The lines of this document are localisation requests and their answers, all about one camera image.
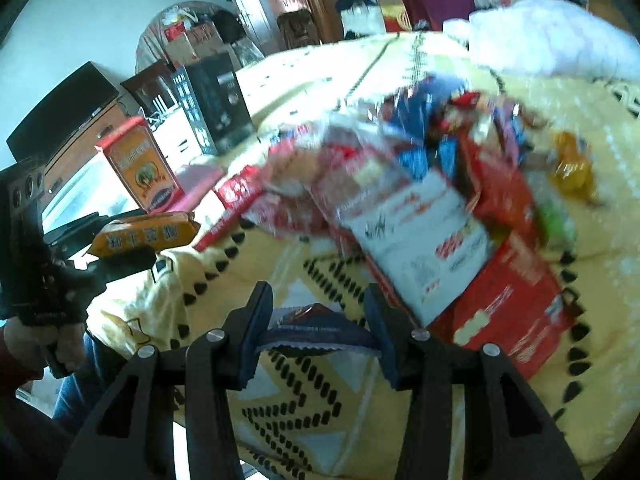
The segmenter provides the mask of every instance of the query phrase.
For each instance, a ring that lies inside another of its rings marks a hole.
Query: cardboard box
[[[166,51],[176,68],[197,63],[221,52],[229,54],[234,70],[242,68],[238,56],[230,45],[222,41],[212,23],[203,23],[182,32],[167,44]]]

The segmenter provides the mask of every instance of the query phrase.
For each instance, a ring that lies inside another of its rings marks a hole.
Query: blue wrapper
[[[449,179],[453,180],[456,176],[456,150],[458,148],[458,140],[455,137],[447,137],[442,139],[438,144],[438,155],[440,157],[440,167],[442,173]]]
[[[389,122],[411,139],[424,139],[431,115],[441,108],[453,92],[465,87],[462,79],[447,73],[433,73],[411,88],[398,92]]]
[[[429,170],[427,153],[423,148],[414,148],[399,153],[398,162],[402,167],[407,168],[415,180],[424,179],[424,176]]]
[[[292,349],[305,354],[318,351],[350,350],[379,356],[380,349],[371,332],[347,320],[323,304],[314,303],[285,314],[257,341],[257,351]]]

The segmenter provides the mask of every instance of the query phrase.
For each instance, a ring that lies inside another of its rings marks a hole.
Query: yellow bedspread
[[[571,287],[586,312],[530,382],[591,478],[640,412],[640,123],[607,83],[498,77],[433,33],[284,52],[240,71],[238,79],[255,124],[266,132],[332,108],[339,98],[385,94],[433,70],[456,73],[475,89],[503,90],[592,143],[607,206],[570,204],[576,259],[561,264],[560,254],[545,254],[555,272],[576,276]],[[248,144],[260,150],[255,141]],[[245,163],[240,156],[230,172]],[[220,212],[215,201],[208,196],[196,211],[204,228]],[[202,254],[163,251],[152,271],[111,284],[92,303],[88,326],[127,358],[148,342],[177,348],[221,326],[257,280],[271,283],[274,306],[338,301],[347,317],[364,323],[362,291],[371,276],[359,258],[339,258],[325,240],[276,240],[242,222]],[[570,351],[576,360],[569,361]],[[409,395],[390,389],[373,358],[335,352],[294,360],[264,352],[249,387],[228,396],[240,457],[270,478],[394,475]],[[450,478],[457,479],[464,406],[460,392],[454,396]],[[176,401],[184,403],[180,392]],[[176,413],[180,421],[182,408]]]

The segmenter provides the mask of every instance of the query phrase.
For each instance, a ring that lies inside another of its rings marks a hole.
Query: orange snack bag
[[[565,195],[587,200],[598,199],[589,145],[571,132],[555,134],[558,166],[554,180]]]
[[[103,152],[131,196],[147,212],[162,212],[184,193],[144,117],[136,116],[103,137]]]
[[[132,216],[105,225],[87,252],[104,258],[145,245],[156,251],[182,247],[191,243],[199,228],[182,212]]]

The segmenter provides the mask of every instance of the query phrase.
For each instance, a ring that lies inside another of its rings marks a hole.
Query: red bag
[[[572,322],[547,264],[511,232],[430,329],[465,348],[500,345],[529,379],[556,351],[561,333]]]
[[[472,187],[468,208],[474,216],[482,222],[515,229],[535,247],[539,239],[535,204],[520,171],[503,154],[479,146],[468,136],[460,136],[460,149]]]

